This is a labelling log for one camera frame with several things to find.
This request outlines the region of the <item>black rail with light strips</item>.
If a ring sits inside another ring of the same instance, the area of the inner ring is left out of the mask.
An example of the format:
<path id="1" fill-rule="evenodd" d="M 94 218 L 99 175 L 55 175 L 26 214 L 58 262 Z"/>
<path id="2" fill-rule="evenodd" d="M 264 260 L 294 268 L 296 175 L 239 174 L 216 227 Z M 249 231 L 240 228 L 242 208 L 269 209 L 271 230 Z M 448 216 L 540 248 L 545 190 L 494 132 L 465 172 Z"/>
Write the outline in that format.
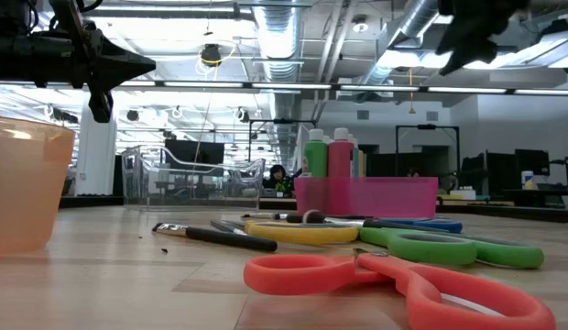
<path id="1" fill-rule="evenodd" d="M 219 81 L 129 81 L 117 89 L 182 89 L 182 90 L 245 90 L 268 92 L 324 91 L 356 93 L 405 93 L 405 94 L 495 94 L 519 96 L 568 97 L 568 89 L 528 89 L 528 88 L 490 88 L 455 87 L 427 85 L 365 85 L 339 83 L 295 83 L 295 82 L 219 82 Z"/>

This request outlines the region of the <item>green paint bottle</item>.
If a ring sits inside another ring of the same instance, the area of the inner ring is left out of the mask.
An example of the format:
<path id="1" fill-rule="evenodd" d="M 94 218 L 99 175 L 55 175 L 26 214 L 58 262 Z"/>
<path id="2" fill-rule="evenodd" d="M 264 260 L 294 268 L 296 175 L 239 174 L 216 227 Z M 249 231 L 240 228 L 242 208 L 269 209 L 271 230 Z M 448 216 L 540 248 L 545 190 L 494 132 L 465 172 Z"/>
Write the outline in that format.
<path id="1" fill-rule="evenodd" d="M 323 130 L 311 129 L 309 140 L 303 149 L 302 175 L 324 178 L 328 171 L 328 144 L 324 141 Z"/>

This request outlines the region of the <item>orange translucent plastic bin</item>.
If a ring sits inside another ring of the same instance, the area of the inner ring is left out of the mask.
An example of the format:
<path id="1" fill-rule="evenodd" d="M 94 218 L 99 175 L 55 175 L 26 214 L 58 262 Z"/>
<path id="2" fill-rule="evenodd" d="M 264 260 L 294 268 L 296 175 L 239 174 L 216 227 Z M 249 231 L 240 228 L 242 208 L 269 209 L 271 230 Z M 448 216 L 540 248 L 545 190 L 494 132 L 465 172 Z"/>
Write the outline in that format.
<path id="1" fill-rule="evenodd" d="M 0 255 L 47 245 L 73 142 L 68 128 L 0 116 Z"/>

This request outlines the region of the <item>orange-handled scissors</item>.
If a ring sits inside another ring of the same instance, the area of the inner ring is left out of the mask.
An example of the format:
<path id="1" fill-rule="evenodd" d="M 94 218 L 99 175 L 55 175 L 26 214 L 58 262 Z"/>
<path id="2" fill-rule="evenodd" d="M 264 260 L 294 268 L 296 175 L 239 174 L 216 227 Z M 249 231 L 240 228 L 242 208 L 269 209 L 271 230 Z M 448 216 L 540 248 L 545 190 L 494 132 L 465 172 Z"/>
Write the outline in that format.
<path id="1" fill-rule="evenodd" d="M 449 269 L 359 249 L 350 256 L 270 255 L 244 267 L 250 289 L 272 295 L 331 292 L 393 281 L 413 330 L 555 330 L 554 316 L 524 291 Z"/>

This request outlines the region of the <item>pink paint bottle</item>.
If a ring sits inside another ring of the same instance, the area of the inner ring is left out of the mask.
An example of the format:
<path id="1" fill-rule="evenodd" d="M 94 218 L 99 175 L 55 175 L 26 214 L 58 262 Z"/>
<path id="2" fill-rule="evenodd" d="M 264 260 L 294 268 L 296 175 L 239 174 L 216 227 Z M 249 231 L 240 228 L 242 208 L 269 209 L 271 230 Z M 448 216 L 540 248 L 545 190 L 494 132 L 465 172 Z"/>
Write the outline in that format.
<path id="1" fill-rule="evenodd" d="M 346 127 L 337 127 L 328 145 L 328 175 L 349 178 L 353 175 L 354 142 Z"/>

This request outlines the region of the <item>black background rig frame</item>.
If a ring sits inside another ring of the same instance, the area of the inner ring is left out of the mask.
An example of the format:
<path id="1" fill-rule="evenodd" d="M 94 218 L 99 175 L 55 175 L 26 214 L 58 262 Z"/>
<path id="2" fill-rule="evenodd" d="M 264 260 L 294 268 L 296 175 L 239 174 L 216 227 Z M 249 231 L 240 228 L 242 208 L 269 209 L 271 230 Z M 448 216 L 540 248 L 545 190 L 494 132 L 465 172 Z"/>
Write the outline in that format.
<path id="1" fill-rule="evenodd" d="M 442 131 L 445 136 L 454 143 L 454 165 L 451 165 L 450 147 L 448 146 L 420 146 L 419 152 L 402 153 L 400 151 L 401 140 L 409 133 L 410 129 L 417 131 Z M 437 126 L 434 124 L 398 125 L 394 130 L 395 152 L 393 174 L 407 176 L 409 169 L 416 168 L 421 171 L 421 176 L 433 176 L 446 180 L 447 178 L 458 180 L 461 171 L 461 139 L 458 126 Z"/>
<path id="2" fill-rule="evenodd" d="M 269 150 L 280 164 L 290 165 L 293 162 L 300 131 L 305 125 L 318 127 L 315 120 L 290 118 L 250 119 L 248 122 L 247 159 L 252 159 L 252 144 L 257 136 L 268 136 Z"/>

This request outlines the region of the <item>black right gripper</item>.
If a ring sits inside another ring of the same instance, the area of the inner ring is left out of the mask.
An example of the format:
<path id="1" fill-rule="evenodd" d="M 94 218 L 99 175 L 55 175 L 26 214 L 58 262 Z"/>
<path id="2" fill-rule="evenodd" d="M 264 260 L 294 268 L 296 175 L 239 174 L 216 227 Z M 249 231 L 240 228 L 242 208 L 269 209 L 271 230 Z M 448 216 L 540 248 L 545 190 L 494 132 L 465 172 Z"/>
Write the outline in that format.
<path id="1" fill-rule="evenodd" d="M 435 51 L 451 53 L 439 74 L 448 75 L 474 61 L 491 62 L 497 56 L 497 44 L 482 31 L 502 33 L 509 19 L 529 4 L 530 0 L 441 0 L 441 14 L 453 20 Z"/>

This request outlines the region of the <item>green-handled scissors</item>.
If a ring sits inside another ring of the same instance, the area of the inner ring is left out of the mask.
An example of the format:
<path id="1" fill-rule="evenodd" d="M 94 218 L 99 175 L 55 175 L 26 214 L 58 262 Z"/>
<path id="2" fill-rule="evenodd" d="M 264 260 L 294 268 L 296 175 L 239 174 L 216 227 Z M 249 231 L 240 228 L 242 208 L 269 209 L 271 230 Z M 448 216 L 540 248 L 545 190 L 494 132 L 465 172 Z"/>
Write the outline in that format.
<path id="1" fill-rule="evenodd" d="M 361 241 L 414 262 L 463 266 L 479 261 L 516 269 L 537 269 L 544 262 L 543 251 L 526 243 L 448 232 L 362 227 L 365 220 L 327 217 L 324 221 L 356 226 Z"/>

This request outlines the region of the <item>yellow-handled scissors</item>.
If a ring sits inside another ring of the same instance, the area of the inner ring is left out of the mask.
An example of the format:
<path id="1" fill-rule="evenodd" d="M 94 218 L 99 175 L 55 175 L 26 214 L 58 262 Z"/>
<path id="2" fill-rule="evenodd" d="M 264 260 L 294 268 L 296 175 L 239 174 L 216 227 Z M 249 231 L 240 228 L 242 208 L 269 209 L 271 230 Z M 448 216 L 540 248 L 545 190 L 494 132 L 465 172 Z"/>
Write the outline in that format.
<path id="1" fill-rule="evenodd" d="M 357 240 L 359 233 L 358 228 L 351 225 L 223 221 L 240 226 L 252 237 L 302 245 L 350 243 Z"/>

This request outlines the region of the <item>black computer monitor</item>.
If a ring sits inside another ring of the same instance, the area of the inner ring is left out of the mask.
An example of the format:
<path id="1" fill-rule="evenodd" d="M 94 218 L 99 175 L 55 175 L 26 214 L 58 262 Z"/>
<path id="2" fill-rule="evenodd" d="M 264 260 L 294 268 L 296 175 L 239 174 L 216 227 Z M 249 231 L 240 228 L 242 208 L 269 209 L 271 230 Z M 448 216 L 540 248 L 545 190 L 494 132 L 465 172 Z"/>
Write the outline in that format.
<path id="1" fill-rule="evenodd" d="M 534 175 L 549 176 L 550 160 L 549 152 L 536 149 L 516 149 L 518 169 L 520 171 L 532 171 Z"/>
<path id="2" fill-rule="evenodd" d="M 472 186 L 477 193 L 497 195 L 519 187 L 519 170 L 514 154 L 489 152 L 463 159 L 459 173 L 462 186 Z"/>
<path id="3" fill-rule="evenodd" d="M 221 177 L 224 169 L 224 144 L 167 139 L 165 162 L 174 175 L 209 175 Z"/>

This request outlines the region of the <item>red translucent plastic bin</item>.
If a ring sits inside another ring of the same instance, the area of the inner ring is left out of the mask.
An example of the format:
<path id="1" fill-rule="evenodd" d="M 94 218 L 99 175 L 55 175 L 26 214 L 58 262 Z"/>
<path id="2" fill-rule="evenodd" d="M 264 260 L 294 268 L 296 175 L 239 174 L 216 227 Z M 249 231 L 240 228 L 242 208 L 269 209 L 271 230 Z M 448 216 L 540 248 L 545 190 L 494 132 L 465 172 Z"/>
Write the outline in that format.
<path id="1" fill-rule="evenodd" d="M 326 215 L 433 218 L 438 180 L 434 177 L 298 178 L 297 211 Z"/>

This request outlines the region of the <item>blue-handled scissors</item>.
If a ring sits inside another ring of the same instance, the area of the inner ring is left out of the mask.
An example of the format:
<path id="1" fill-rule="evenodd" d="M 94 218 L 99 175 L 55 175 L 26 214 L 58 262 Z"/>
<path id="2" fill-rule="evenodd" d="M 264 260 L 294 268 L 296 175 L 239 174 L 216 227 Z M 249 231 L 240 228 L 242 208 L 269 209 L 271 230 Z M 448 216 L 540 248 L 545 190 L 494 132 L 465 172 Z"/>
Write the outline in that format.
<path id="1" fill-rule="evenodd" d="M 462 223 L 444 219 L 366 219 L 362 227 L 388 227 L 454 234 L 460 234 L 463 231 Z"/>

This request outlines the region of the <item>thick round paint brush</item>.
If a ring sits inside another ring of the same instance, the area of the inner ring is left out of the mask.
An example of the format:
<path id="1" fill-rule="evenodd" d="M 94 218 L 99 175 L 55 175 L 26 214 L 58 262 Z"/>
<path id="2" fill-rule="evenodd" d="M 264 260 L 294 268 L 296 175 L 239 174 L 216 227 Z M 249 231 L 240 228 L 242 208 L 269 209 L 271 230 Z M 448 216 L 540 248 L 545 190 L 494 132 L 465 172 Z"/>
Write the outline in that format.
<path id="1" fill-rule="evenodd" d="M 326 215 L 318 210 L 309 210 L 305 213 L 288 214 L 285 220 L 293 224 L 322 224 Z"/>

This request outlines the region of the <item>white building column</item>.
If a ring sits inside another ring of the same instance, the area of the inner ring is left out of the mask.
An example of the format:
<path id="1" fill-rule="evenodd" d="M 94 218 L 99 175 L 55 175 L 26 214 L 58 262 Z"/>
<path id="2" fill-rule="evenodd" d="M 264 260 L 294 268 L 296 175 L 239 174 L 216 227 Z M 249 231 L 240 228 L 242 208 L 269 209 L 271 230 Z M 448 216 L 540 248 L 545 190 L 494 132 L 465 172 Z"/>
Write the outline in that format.
<path id="1" fill-rule="evenodd" d="M 108 123 L 97 123 L 89 107 L 90 94 L 82 104 L 75 194 L 110 195 L 115 176 L 116 114 Z"/>

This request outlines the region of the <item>clear plastic bin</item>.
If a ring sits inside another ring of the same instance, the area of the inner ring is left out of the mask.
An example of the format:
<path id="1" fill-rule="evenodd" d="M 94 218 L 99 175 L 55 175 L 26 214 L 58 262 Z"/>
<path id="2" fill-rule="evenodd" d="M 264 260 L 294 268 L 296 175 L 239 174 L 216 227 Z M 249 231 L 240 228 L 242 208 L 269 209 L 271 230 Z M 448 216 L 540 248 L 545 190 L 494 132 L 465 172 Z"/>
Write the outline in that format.
<path id="1" fill-rule="evenodd" d="M 255 208 L 266 161 L 210 164 L 177 159 L 162 146 L 140 145 L 122 153 L 124 206 L 139 211 L 198 207 Z"/>

